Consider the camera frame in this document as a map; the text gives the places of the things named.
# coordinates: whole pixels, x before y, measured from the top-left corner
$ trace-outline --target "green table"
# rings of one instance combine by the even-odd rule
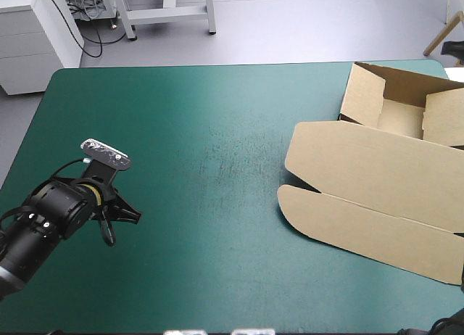
[[[438,62],[384,63],[445,76]],[[308,239],[276,191],[294,125],[335,120],[351,63],[60,70],[0,193],[21,203],[92,137],[127,152],[115,181],[144,214],[62,242],[0,331],[396,331],[458,311],[448,286]],[[79,175],[80,165],[68,174]]]

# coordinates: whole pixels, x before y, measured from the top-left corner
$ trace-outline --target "metal clamp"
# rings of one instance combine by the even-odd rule
[[[204,330],[166,330],[164,335],[208,335]]]
[[[208,335],[204,330],[166,330],[164,335]],[[276,335],[272,328],[235,329],[231,335]]]
[[[267,329],[236,329],[231,335],[276,335],[276,331],[272,328]]]

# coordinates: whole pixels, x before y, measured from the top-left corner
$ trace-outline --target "white table frame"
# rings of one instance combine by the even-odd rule
[[[447,14],[445,16],[444,24],[448,24],[450,21],[450,13],[451,13],[451,0],[447,0]]]
[[[116,0],[117,10],[124,25],[125,33],[136,40],[136,25],[166,23],[187,20],[208,20],[210,34],[216,34],[215,10],[212,0],[205,5],[177,7],[177,0],[163,0],[162,9],[130,10],[127,0]]]

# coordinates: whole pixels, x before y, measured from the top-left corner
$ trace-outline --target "gray floor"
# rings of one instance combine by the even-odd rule
[[[195,4],[202,0],[178,0]],[[461,0],[452,1],[457,11]],[[129,0],[133,9],[161,0]],[[98,59],[83,56],[82,67],[228,65],[420,59],[443,28],[446,0],[215,0],[218,32],[203,21],[137,27],[138,40],[104,47]],[[105,41],[110,30],[100,22]],[[95,38],[88,25],[81,30]],[[449,40],[463,40],[461,27]],[[97,53],[98,47],[86,49]],[[451,57],[431,56],[451,67]],[[7,96],[0,89],[0,184],[40,102],[40,94]]]

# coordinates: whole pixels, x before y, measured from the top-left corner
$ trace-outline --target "cardboard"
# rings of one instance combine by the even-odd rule
[[[447,146],[464,146],[464,133],[445,127],[452,116],[456,119],[459,115],[455,114],[456,106],[451,107],[446,102],[450,90],[456,90],[454,95],[458,99],[462,95],[460,88],[464,88],[464,83],[357,62],[349,75],[340,120]],[[438,106],[443,106],[442,112],[449,114],[427,114],[428,109],[434,107],[436,111]],[[428,116],[426,124],[423,124],[424,116]],[[438,125],[444,131],[438,132]]]
[[[280,187],[286,219],[314,239],[461,284],[464,83],[355,63],[339,119],[296,126],[286,168],[320,193]]]
[[[449,284],[460,284],[464,239],[326,194],[283,185],[290,224],[319,241]]]
[[[427,96],[423,117],[423,136],[434,143],[462,146],[464,144],[464,89]]]

